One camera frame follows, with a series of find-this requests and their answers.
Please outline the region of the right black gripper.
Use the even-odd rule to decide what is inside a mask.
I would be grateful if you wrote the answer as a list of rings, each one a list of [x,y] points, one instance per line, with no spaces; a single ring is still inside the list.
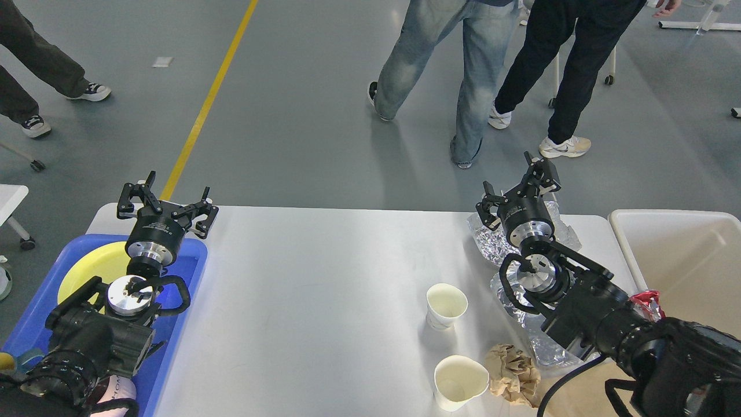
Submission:
[[[555,227],[542,197],[562,188],[550,159],[535,158],[527,151],[524,158],[527,171],[517,185],[517,197],[505,201],[505,196],[497,195],[490,182],[484,181],[482,200],[476,204],[482,225],[495,231],[502,224],[506,240],[511,244],[521,244],[534,236],[554,238]]]

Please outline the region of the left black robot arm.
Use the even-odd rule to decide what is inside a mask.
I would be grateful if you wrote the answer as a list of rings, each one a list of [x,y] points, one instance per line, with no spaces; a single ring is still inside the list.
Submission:
[[[125,183],[118,201],[118,219],[136,221],[124,244],[126,272],[113,283],[89,278],[50,312],[48,354],[22,375],[2,373],[3,416],[90,416],[116,409],[138,415],[135,399],[95,402],[91,394],[106,377],[137,375],[160,349],[156,320],[189,308],[188,285],[167,268],[187,233],[206,239],[219,213],[209,187],[190,205],[159,200],[151,192],[155,177],[151,171],[143,183]]]

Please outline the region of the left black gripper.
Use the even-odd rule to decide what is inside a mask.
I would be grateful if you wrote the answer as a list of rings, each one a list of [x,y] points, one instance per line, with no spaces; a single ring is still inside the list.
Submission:
[[[173,209],[171,217],[161,215],[162,202],[151,192],[155,179],[156,171],[150,171],[143,183],[124,183],[116,204],[116,217],[120,220],[135,217],[135,197],[140,199],[142,209],[150,208],[154,213],[139,216],[128,237],[125,251],[130,257],[129,270],[161,270],[170,266],[177,260],[186,233],[193,232],[205,240],[220,211],[209,199],[211,188],[207,186],[198,202]]]

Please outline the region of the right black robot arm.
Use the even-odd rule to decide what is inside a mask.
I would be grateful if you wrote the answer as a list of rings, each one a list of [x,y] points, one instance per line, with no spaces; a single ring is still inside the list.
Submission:
[[[567,382],[606,359],[629,380],[611,378],[604,391],[619,416],[630,415],[617,390],[632,392],[641,416],[738,416],[739,340],[696,322],[674,317],[651,319],[612,281],[613,273],[554,235],[544,196],[560,190],[556,167],[525,154],[521,182],[498,195],[483,182],[475,208],[482,224],[502,229],[515,248],[498,270],[502,289],[516,309],[542,315],[543,332],[586,361],[545,394],[537,414]]]

